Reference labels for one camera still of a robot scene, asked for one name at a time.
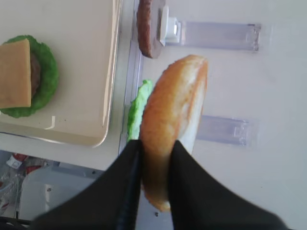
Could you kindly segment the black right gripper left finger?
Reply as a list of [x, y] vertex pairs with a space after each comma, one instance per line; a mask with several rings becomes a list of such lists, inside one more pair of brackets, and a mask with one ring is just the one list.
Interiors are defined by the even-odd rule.
[[141, 193], [142, 151], [131, 140], [89, 187], [31, 222], [31, 230], [133, 230]]

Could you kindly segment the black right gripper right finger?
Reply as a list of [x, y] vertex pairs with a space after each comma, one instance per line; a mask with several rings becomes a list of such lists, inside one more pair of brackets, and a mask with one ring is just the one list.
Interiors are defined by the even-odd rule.
[[236, 195], [209, 175], [176, 141], [169, 168], [176, 230], [286, 230], [275, 214]]

